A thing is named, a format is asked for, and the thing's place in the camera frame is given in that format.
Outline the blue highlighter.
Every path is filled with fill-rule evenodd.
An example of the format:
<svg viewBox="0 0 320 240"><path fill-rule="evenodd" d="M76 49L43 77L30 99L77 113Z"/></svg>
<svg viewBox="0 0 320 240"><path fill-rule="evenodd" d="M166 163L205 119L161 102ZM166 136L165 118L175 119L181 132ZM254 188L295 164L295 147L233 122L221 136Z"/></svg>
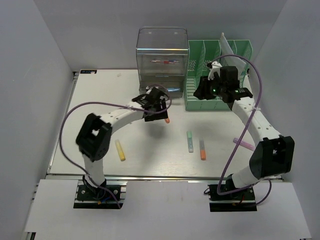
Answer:
<svg viewBox="0 0 320 240"><path fill-rule="evenodd" d="M175 92L181 92L181 88L179 87L171 87L167 89L169 92L175 93Z"/></svg>

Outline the mesh document pouch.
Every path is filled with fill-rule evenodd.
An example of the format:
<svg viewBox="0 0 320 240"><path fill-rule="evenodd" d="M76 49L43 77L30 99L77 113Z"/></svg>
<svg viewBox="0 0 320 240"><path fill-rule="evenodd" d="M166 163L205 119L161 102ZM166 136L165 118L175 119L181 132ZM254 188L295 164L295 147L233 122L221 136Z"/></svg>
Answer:
<svg viewBox="0 0 320 240"><path fill-rule="evenodd" d="M223 67L234 66L238 71L238 78L241 77L241 74L246 66L246 62L241 58L234 56L235 53L232 50L232 46L228 43L225 34L222 32L219 40L221 55L222 57L219 62Z"/></svg>

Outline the green cap highlighter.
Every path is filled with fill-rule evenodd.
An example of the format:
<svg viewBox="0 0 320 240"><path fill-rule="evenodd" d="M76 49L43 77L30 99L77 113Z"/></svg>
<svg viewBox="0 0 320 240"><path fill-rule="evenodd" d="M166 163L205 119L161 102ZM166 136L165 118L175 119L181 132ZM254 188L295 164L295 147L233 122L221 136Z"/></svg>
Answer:
<svg viewBox="0 0 320 240"><path fill-rule="evenodd" d="M186 137L187 137L188 152L193 153L194 152L193 135L190 130L186 132Z"/></svg>

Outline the red pen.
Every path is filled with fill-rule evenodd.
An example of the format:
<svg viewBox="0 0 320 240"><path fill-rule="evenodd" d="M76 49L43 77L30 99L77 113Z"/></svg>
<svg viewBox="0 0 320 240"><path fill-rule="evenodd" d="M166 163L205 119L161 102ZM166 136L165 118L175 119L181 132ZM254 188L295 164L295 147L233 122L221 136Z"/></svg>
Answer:
<svg viewBox="0 0 320 240"><path fill-rule="evenodd" d="M155 64L166 64L165 60L159 60L159 59L150 60L150 62Z"/></svg>

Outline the clear drawer storage box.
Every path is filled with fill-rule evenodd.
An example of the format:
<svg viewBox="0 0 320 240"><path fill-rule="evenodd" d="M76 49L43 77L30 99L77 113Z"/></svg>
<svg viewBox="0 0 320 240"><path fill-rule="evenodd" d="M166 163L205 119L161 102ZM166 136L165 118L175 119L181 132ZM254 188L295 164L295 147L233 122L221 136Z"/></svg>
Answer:
<svg viewBox="0 0 320 240"><path fill-rule="evenodd" d="M136 62L139 92L161 85L172 98L183 96L188 73L187 30L174 26L144 26L138 31Z"/></svg>

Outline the orange grey highlighter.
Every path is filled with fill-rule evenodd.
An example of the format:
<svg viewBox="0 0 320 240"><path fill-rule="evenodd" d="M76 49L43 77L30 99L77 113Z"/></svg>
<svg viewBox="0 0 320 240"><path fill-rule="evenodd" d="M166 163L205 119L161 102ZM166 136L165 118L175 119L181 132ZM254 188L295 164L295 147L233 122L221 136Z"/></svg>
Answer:
<svg viewBox="0 0 320 240"><path fill-rule="evenodd" d="M199 139L199 153L200 153L200 159L202 161L205 161L207 158L207 155L206 155L206 149L205 149L205 141L203 138Z"/></svg>

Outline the yellow highlighter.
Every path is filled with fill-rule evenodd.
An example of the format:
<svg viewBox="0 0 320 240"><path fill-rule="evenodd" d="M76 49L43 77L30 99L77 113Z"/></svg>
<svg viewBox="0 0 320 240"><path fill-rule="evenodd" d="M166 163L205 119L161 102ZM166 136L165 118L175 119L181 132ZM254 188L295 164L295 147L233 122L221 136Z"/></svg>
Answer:
<svg viewBox="0 0 320 240"><path fill-rule="evenodd" d="M123 162L126 160L126 156L125 156L125 153L123 151L123 148L122 148L122 145L120 143L120 141L118 139L116 139L114 141L115 143L115 147L116 147L116 150L117 150L117 153L118 153L118 156L119 156L119 159Z"/></svg>

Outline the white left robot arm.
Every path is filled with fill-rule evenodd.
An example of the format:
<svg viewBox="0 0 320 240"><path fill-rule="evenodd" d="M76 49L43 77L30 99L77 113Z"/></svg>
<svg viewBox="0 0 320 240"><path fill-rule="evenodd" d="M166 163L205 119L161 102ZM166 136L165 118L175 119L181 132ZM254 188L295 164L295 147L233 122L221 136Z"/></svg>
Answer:
<svg viewBox="0 0 320 240"><path fill-rule="evenodd" d="M101 115L90 113L86 117L75 142L84 159L86 174L83 182L90 196L96 200L105 196L103 158L109 150L112 134L134 121L152 122L168 118L167 100L169 96L165 91L152 87L114 111Z"/></svg>

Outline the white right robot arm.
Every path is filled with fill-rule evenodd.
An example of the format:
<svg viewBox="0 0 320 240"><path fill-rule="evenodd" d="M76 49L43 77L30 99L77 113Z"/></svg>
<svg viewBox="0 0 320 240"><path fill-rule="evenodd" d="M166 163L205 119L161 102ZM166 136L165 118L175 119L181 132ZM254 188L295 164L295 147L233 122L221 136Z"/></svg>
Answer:
<svg viewBox="0 0 320 240"><path fill-rule="evenodd" d="M271 126L250 90L240 87L235 66L212 66L193 95L200 100L220 98L240 118L255 145L248 166L229 175L225 184L219 183L218 195L236 200L259 181L291 171L295 141Z"/></svg>

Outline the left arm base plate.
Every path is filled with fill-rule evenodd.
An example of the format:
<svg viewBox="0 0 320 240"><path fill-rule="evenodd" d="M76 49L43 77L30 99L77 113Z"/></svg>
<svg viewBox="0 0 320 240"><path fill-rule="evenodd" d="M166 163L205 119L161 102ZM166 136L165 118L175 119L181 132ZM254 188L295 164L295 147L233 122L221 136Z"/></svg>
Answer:
<svg viewBox="0 0 320 240"><path fill-rule="evenodd" d="M108 188L116 197L120 207L112 195L103 189L93 193L82 181L78 181L74 197L74 209L120 210L126 197L127 183L123 181L107 181Z"/></svg>

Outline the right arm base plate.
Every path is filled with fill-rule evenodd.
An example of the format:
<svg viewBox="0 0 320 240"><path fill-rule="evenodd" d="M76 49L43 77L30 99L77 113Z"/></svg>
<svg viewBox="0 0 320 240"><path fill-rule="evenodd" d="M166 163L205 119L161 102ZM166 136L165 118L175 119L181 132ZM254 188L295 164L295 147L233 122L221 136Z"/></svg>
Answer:
<svg viewBox="0 0 320 240"><path fill-rule="evenodd" d="M203 194L209 198L209 209L213 213L256 212L256 197L253 188L228 195L218 195L217 184L210 184Z"/></svg>

